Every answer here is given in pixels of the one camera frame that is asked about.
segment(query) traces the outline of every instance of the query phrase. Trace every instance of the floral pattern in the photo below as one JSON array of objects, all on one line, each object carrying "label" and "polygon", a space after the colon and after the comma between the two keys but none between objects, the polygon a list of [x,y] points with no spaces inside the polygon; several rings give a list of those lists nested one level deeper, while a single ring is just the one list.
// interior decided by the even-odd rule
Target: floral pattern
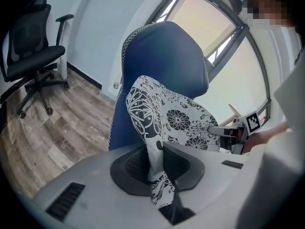
[{"label": "floral pattern", "polygon": [[[199,150],[213,150],[220,146],[220,137],[208,132],[217,125],[215,118],[202,106],[174,93],[148,76],[140,76],[126,98],[133,126],[150,148],[147,150],[151,167],[158,167],[163,158],[162,141],[182,144]],[[151,169],[148,180],[152,188],[152,202],[157,208],[170,205],[174,186],[160,167]]]}]

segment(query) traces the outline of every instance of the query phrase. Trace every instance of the stitched edge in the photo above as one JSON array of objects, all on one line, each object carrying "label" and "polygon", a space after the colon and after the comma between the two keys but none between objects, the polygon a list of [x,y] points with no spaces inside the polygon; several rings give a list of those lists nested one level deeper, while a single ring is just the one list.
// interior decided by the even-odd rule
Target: stitched edge
[{"label": "stitched edge", "polygon": [[115,109],[116,109],[116,105],[117,102],[119,100],[119,97],[122,94],[123,88],[124,88],[124,64],[125,64],[125,54],[126,54],[126,50],[129,46],[129,44],[131,43],[131,41],[143,30],[151,27],[152,25],[156,25],[157,23],[152,23],[149,25],[144,25],[143,27],[135,30],[132,34],[130,34],[130,36],[125,40],[123,47],[122,47],[122,86],[121,89],[118,93],[118,96],[116,97],[116,101],[114,104],[114,110],[113,110],[113,114],[112,114],[112,119],[111,119],[111,124],[110,124],[110,129],[109,129],[109,138],[108,138],[108,147],[107,147],[107,151],[109,151],[109,146],[110,146],[110,139],[111,139],[111,130],[112,130],[112,124],[113,124],[113,119],[114,119],[114,113],[115,113]]}]

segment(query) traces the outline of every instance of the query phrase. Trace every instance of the blue leather chair back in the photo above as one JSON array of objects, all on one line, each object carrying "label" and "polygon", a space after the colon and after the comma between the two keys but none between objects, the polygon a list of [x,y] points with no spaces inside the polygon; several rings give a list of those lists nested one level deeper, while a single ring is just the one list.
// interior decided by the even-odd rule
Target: blue leather chair back
[{"label": "blue leather chair back", "polygon": [[112,117],[109,150],[143,143],[126,107],[126,97],[141,75],[189,98],[205,94],[209,87],[201,48],[177,24],[164,21],[134,31],[122,48],[122,87]]}]

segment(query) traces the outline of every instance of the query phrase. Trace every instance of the floor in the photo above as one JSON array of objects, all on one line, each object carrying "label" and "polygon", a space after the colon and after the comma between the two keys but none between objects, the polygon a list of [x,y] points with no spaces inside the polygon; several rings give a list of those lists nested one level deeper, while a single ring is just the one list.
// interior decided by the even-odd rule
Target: floor
[{"label": "floor", "polygon": [[7,100],[8,124],[0,134],[0,162],[13,188],[29,198],[78,161],[107,152],[114,101],[68,70],[69,89],[45,88],[47,115],[35,94],[20,119],[24,87]]}]

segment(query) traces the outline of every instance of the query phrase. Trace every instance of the black baseboard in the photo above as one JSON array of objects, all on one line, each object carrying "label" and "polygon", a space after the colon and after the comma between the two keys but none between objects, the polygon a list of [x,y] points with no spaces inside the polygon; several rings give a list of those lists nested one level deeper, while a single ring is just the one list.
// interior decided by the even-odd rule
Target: black baseboard
[{"label": "black baseboard", "polygon": [[[52,63],[52,64],[49,64],[48,66],[44,67],[44,70],[53,70],[53,69],[56,69],[56,68],[57,68],[57,64],[56,63]],[[26,78],[23,78],[20,81],[18,81],[17,83],[15,83],[13,86],[11,86],[8,90],[6,90],[1,95],[1,97],[0,97],[0,104],[3,104],[16,90],[21,88],[23,85],[25,85],[26,83],[28,83],[32,79],[34,79],[34,75],[26,77]]]},{"label": "black baseboard", "polygon": [[0,133],[3,131],[4,127],[7,125],[7,114],[6,114],[6,102],[1,105],[0,108]]},{"label": "black baseboard", "polygon": [[92,85],[94,85],[95,87],[97,87],[98,89],[102,89],[102,85],[100,83],[98,83],[97,81],[95,81],[94,79],[90,78],[89,76],[87,76],[86,74],[84,74],[83,72],[81,72],[79,69],[77,69],[74,65],[70,64],[69,62],[67,62],[67,67],[70,68],[71,70],[73,70],[75,73],[77,73],[79,76],[81,76],[82,78],[84,78],[86,81],[90,82]]}]

